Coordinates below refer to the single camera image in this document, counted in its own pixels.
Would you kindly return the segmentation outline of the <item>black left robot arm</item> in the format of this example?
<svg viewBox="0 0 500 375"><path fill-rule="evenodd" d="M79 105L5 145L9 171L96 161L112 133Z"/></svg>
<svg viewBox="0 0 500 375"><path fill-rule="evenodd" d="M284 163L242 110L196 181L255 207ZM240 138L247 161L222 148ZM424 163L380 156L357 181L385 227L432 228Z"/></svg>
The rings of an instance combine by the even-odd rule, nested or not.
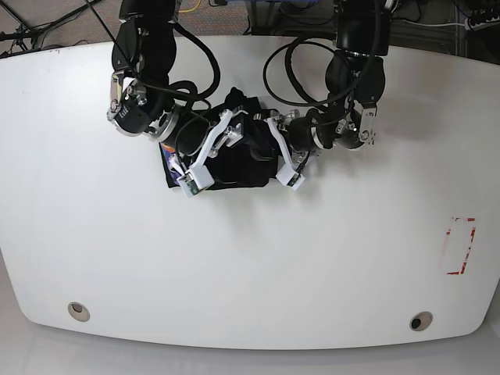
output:
<svg viewBox="0 0 500 375"><path fill-rule="evenodd" d="M384 57L388 53L392 21L389 1L340 1L332 60L325 73L328 90L319 101L306 93L292 68L292 56L310 37L298 37L280 47L284 68L301 98L292 105L306 108L266 119L277 140L284 164L276 178L294 190L302 184L303 171L312 157L340 145L356 150L373 142L377 103L385 89Z"/></svg>

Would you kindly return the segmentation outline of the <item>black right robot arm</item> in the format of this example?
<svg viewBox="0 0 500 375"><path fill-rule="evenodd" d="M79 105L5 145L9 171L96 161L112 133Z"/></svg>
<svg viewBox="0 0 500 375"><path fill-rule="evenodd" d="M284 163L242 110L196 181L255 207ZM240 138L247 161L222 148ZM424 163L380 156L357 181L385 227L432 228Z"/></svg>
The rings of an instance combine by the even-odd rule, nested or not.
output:
<svg viewBox="0 0 500 375"><path fill-rule="evenodd" d="M203 190L257 188L269 181L256 158L257 98L232 88L218 106L208 98L220 85L211 50L178 23L178 1L124 1L112 37L109 121L127 135L145 135L160 148L169 188L189 195ZM212 68L204 91L189 80L170 81L177 57L175 33L199 47Z"/></svg>

